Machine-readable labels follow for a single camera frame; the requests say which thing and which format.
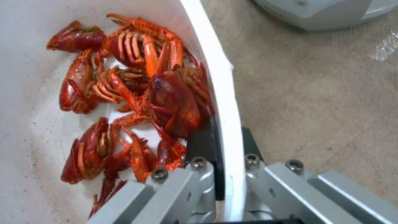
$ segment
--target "floor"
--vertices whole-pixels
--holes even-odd
[[[398,53],[368,55],[398,10],[351,29],[305,32],[252,1],[202,1],[234,65],[242,125],[267,163],[336,169],[398,204]]]

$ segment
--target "bolt head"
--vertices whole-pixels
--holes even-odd
[[[191,160],[191,168],[192,170],[205,170],[206,169],[207,160],[204,157],[197,156]]]
[[[162,182],[168,177],[167,169],[159,167],[152,171],[151,178],[154,182]]]
[[[286,161],[285,166],[297,175],[302,175],[304,172],[304,164],[297,159],[289,159]]]
[[[245,167],[246,169],[258,169],[260,168],[260,158],[256,154],[245,155]]]

